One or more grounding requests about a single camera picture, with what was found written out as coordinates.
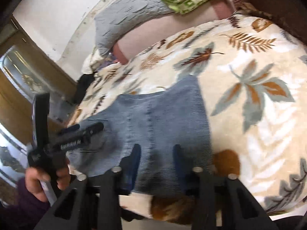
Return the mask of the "person's left hand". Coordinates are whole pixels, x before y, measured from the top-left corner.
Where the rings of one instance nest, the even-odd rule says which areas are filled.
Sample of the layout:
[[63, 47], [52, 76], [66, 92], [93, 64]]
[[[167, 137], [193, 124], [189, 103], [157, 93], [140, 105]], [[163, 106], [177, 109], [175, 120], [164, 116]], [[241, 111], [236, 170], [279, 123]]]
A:
[[[57, 186], [60, 190], [65, 190], [71, 181], [69, 174], [70, 161], [68, 158], [65, 159], [65, 165], [63, 168], [56, 171], [57, 174]], [[42, 182], [49, 182], [50, 176], [41, 168], [28, 167], [25, 173], [25, 184], [26, 189], [32, 193], [38, 200], [47, 202], [48, 199], [45, 194], [45, 190], [42, 188]]]

